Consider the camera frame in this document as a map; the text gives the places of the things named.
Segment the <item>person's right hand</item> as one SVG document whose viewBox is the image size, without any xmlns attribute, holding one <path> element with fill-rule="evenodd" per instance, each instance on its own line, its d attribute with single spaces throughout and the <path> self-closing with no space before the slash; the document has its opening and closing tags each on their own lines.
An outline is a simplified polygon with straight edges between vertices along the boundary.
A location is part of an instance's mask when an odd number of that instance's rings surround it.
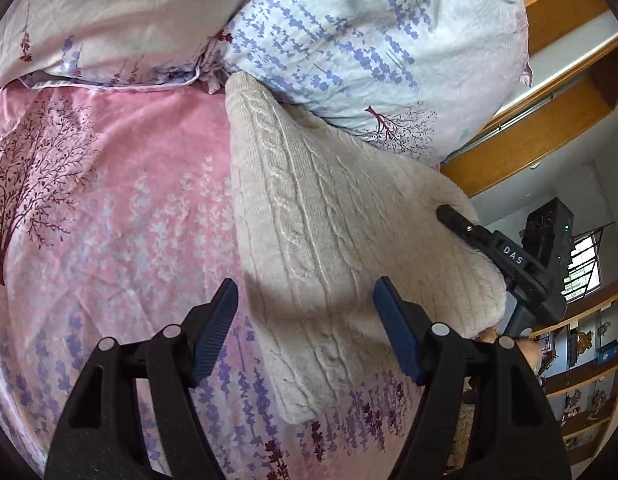
<svg viewBox="0 0 618 480">
<path fill-rule="evenodd" d="M 486 330 L 483 330 L 477 336 L 477 340 L 481 342 L 488 342 L 488 344 L 493 344 L 497 338 L 498 333 L 495 326 L 486 328 Z M 515 344 L 518 346 L 518 349 L 521 350 L 523 356 L 525 356 L 525 359 L 533 372 L 538 374 L 542 359 L 542 351 L 539 344 L 530 338 L 518 338 L 515 340 Z"/>
</svg>

